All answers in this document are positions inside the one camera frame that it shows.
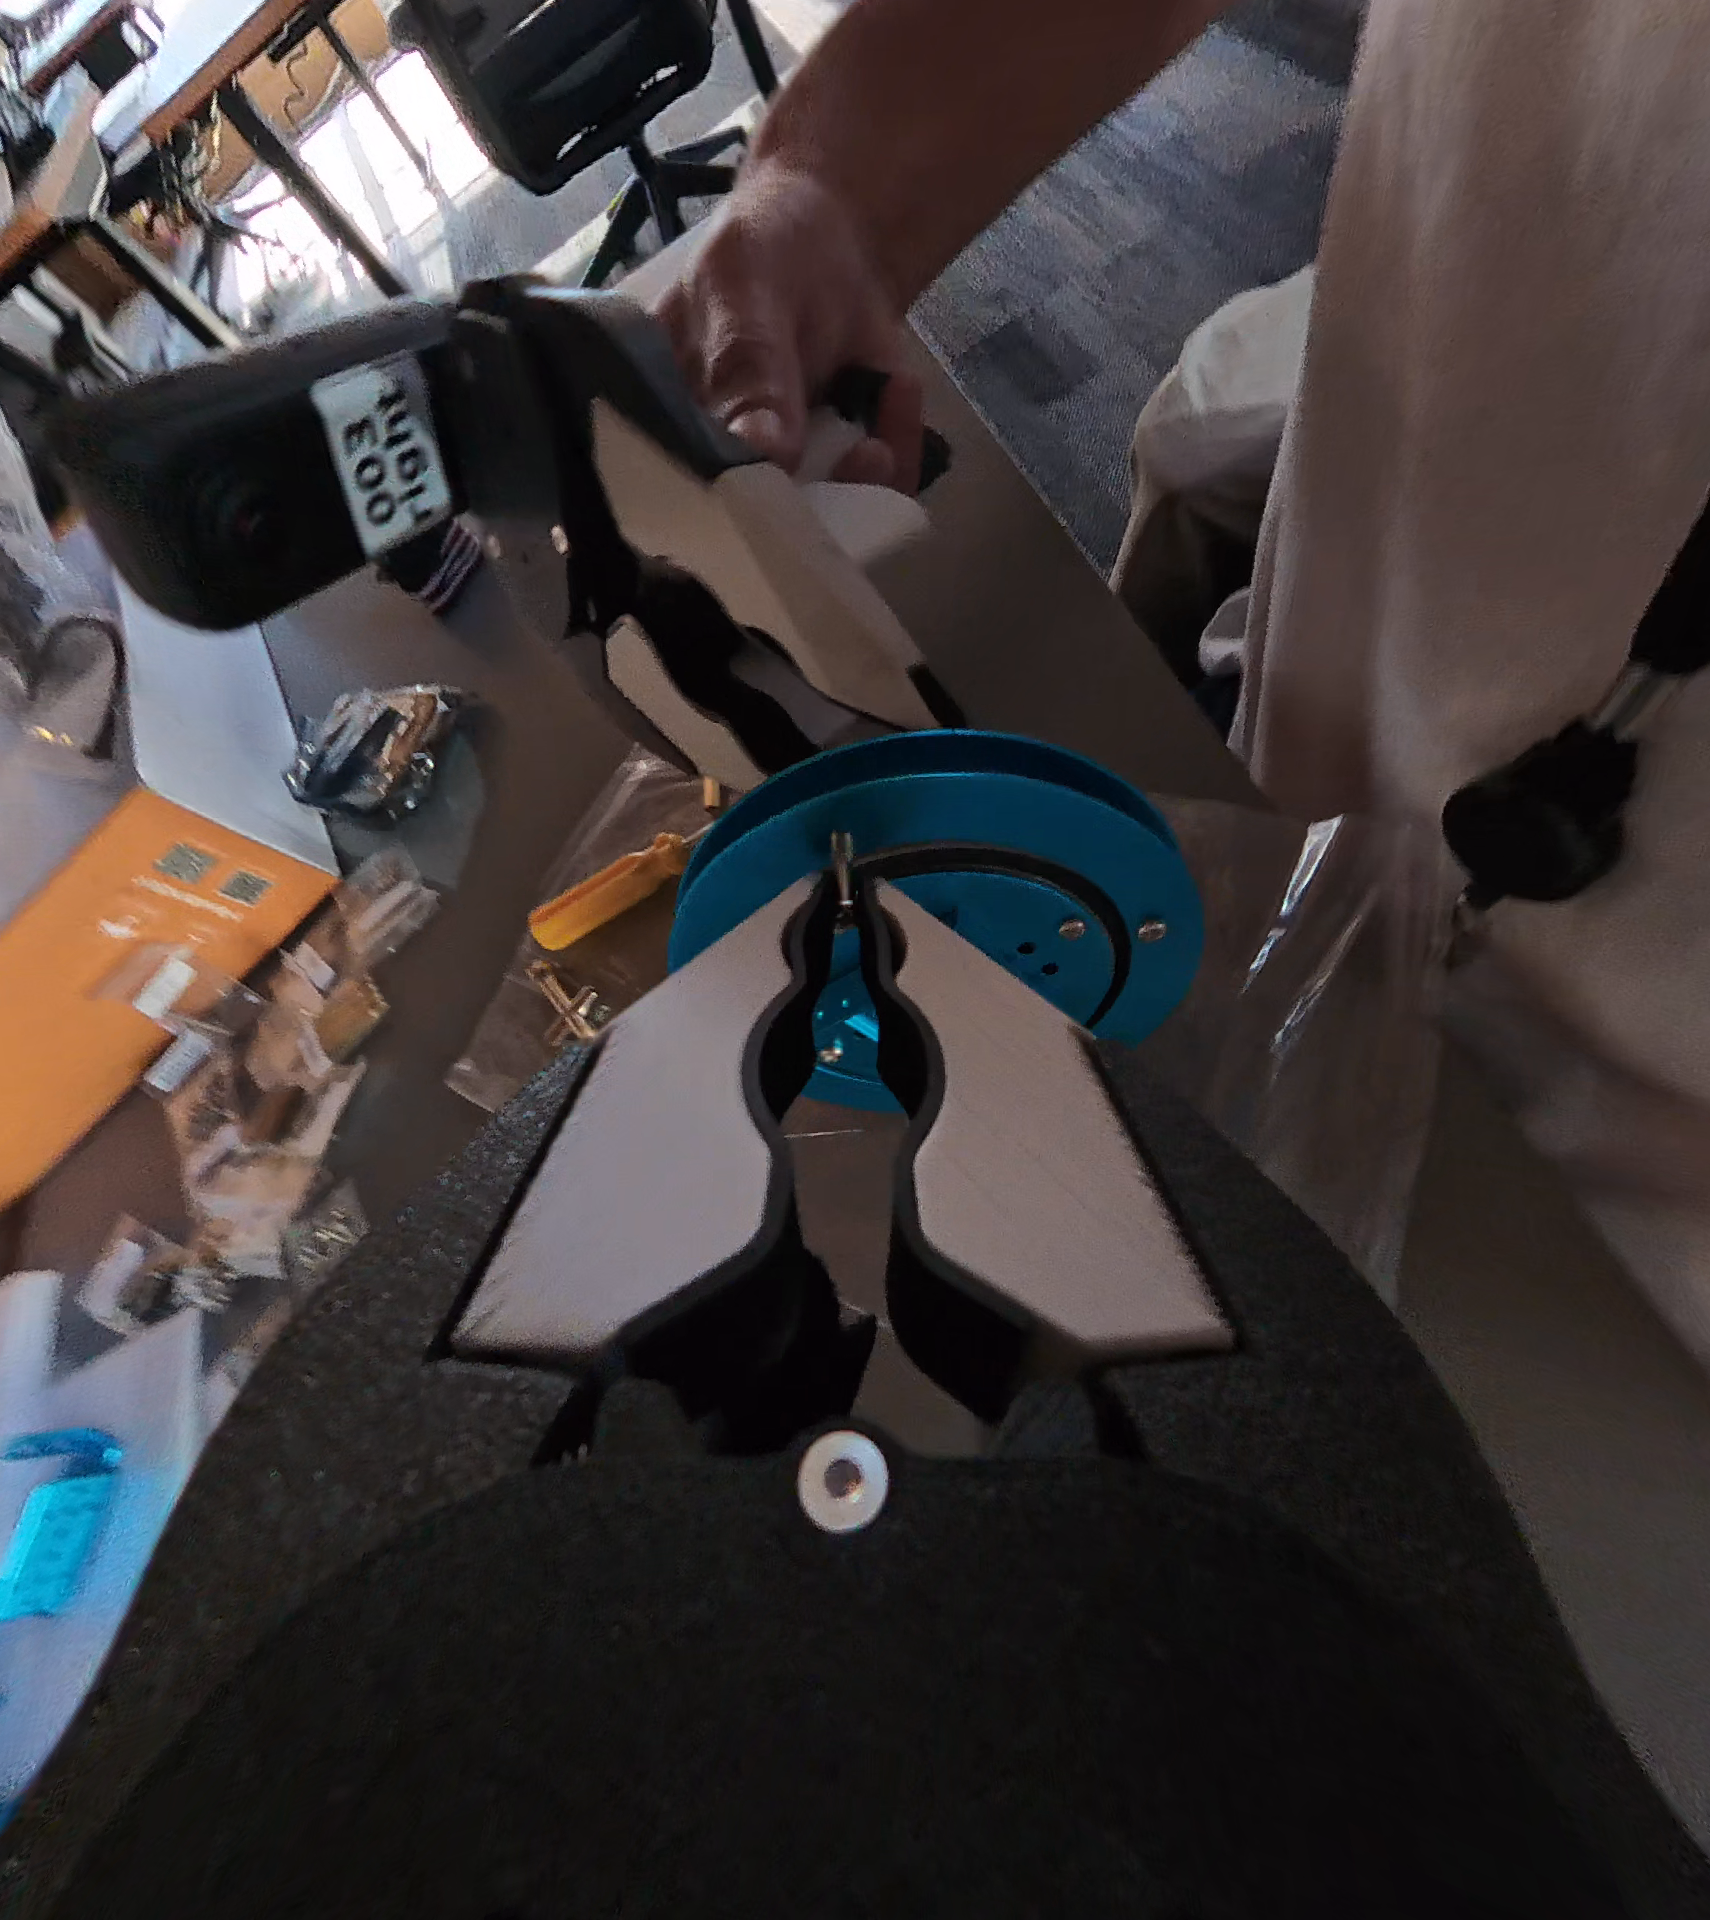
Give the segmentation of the person's right hand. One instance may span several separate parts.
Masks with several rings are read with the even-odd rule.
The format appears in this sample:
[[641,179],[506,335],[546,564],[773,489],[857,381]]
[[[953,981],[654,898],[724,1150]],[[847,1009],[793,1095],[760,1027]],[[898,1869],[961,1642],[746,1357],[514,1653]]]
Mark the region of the person's right hand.
[[882,378],[875,425],[833,475],[916,495],[923,388],[902,311],[853,212],[828,185],[746,160],[728,197],[650,299],[679,372],[759,457],[799,472],[822,393],[848,367]]

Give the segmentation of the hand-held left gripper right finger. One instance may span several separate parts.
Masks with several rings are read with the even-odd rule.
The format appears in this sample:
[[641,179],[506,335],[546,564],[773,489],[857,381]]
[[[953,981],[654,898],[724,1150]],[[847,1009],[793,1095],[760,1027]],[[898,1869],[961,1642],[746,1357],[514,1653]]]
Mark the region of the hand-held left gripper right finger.
[[1082,1026],[888,880],[863,885],[863,980],[906,1118],[887,1301],[916,1368],[1001,1421],[1040,1379],[1232,1352]]

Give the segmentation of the long wooden table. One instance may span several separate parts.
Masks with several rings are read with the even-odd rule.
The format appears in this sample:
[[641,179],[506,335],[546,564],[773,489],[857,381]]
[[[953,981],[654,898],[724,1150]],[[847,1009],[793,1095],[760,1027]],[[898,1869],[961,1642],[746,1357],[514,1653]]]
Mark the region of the long wooden table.
[[252,162],[308,212],[317,229],[361,267],[380,298],[408,296],[408,278],[314,173],[299,150],[299,134],[285,131],[246,86],[257,64],[292,58],[319,38],[389,128],[423,185],[437,190],[426,154],[338,30],[338,12],[337,2],[184,4],[164,27],[159,49],[118,86],[117,100],[104,103],[93,122],[72,116],[43,172],[11,203],[0,221],[0,303],[59,255],[93,245],[195,341],[218,352],[239,347],[243,337],[224,315],[109,212],[110,181],[161,154],[209,107]]

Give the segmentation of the black servo motor stack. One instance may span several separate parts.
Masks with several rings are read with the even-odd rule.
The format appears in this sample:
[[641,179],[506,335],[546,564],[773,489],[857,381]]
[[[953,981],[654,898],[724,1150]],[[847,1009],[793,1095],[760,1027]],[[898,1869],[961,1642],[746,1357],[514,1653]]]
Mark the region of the black servo motor stack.
[[449,618],[459,609],[482,565],[484,542],[463,515],[456,515],[395,546],[375,564],[375,575],[434,618]]

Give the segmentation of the orange cardboard box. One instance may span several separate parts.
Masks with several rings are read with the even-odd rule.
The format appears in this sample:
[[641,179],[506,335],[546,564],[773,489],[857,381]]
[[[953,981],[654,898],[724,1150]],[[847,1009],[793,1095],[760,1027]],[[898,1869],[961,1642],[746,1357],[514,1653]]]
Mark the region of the orange cardboard box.
[[200,631],[113,572],[101,717],[0,710],[0,1214],[136,1083],[162,1027],[113,977],[184,951],[243,975],[340,861],[287,788],[264,623]]

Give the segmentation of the person's right forearm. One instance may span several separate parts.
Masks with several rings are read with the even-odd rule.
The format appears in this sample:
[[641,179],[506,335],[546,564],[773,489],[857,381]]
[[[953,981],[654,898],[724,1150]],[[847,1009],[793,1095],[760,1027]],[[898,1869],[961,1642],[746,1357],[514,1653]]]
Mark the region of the person's right forearm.
[[893,303],[1185,55],[1225,2],[863,2],[793,69],[753,160],[853,213]]

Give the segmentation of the blue shiny plastic bag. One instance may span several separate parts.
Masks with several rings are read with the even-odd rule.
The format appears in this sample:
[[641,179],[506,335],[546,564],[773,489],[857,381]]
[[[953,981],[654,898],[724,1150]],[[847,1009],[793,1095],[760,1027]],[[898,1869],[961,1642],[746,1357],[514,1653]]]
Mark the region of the blue shiny plastic bag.
[[423,807],[451,743],[480,712],[455,683],[347,690],[326,712],[294,719],[285,785],[294,803],[322,816],[397,825]]

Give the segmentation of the black office chair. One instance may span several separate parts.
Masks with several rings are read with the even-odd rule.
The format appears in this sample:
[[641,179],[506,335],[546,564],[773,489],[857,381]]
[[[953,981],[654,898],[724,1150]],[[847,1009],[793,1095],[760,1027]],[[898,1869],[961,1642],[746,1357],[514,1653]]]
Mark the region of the black office chair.
[[751,144],[746,126],[672,146],[648,131],[711,76],[726,12],[763,100],[778,89],[749,2],[399,2],[389,38],[416,51],[495,169],[550,197],[604,158],[628,158],[583,286],[600,290],[643,260],[643,233],[683,237],[689,202],[722,197]]

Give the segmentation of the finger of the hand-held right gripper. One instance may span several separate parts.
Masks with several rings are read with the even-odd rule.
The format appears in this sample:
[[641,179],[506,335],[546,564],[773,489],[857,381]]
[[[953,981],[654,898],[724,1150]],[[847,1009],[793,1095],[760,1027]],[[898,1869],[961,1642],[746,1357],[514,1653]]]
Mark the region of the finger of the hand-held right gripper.
[[756,628],[661,641],[625,613],[603,636],[603,666],[672,758],[735,792],[865,735],[865,714]]
[[588,672],[648,723],[606,678],[603,640],[631,613],[659,641],[754,628],[810,683],[863,714],[863,733],[958,727],[964,710],[875,582],[931,527],[916,495],[841,482],[843,451],[863,441],[853,399],[808,420],[800,470],[754,457],[689,409],[638,423],[610,399],[588,411],[588,472],[603,538],[588,551]]

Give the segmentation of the pile of small screw bags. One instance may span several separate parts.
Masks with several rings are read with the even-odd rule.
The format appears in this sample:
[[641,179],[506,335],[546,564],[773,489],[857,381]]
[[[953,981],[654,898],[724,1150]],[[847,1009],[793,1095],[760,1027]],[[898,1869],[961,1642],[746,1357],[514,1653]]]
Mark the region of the pile of small screw bags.
[[184,941],[140,941],[102,974],[90,996],[164,1040],[140,1087],[169,1127],[184,1228],[113,1226],[78,1288],[101,1330],[132,1336],[264,1293],[292,1303],[367,1232],[331,1155],[389,1019],[380,971],[439,904],[414,854],[390,844],[340,878],[255,986]]

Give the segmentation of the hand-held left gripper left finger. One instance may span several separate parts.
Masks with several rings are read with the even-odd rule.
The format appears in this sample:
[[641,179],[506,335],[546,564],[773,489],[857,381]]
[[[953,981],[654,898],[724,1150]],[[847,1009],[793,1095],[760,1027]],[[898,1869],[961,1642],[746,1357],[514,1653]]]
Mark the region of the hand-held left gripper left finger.
[[615,1017],[447,1324],[463,1362],[665,1387],[724,1454],[843,1423],[875,1345],[808,1245],[785,1133],[844,896],[810,875]]

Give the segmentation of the blue metal bracket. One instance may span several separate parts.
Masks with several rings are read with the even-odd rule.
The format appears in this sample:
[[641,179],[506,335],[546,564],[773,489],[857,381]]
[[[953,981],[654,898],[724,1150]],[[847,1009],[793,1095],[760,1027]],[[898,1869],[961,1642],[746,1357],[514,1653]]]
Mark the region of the blue metal bracket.
[[19,1434],[0,1455],[62,1468],[26,1494],[0,1559],[0,1622],[51,1619],[75,1602],[96,1553],[124,1448],[104,1428],[61,1425]]

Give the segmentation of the person's beige trousers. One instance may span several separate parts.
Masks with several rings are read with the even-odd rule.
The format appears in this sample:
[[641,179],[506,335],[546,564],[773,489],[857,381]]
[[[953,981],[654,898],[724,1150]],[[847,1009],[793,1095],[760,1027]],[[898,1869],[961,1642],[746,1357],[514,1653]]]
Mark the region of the person's beige trousers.
[[1133,428],[1110,589],[1220,733],[1242,697],[1257,549],[1315,286],[1304,263],[1227,299],[1188,333]]

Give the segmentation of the yellow-handled screwdriver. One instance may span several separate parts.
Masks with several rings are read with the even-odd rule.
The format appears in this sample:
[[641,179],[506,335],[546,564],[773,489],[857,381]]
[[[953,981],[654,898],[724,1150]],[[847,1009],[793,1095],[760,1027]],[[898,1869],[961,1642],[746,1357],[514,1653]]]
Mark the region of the yellow-handled screwdriver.
[[661,831],[648,844],[625,851],[527,916],[527,932],[539,948],[568,950],[606,924],[617,921],[661,889],[675,885],[715,824],[694,831]]

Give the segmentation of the blue round metal turntable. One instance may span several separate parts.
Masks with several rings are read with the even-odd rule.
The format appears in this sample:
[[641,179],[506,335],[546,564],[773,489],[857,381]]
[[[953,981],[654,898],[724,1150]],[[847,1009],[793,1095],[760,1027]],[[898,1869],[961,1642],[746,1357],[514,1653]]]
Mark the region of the blue round metal turntable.
[[679,971],[799,881],[898,888],[964,943],[1113,1043],[1188,997],[1204,898],[1178,831],[1131,780],[1011,731],[853,741],[756,785],[698,839],[677,889]]

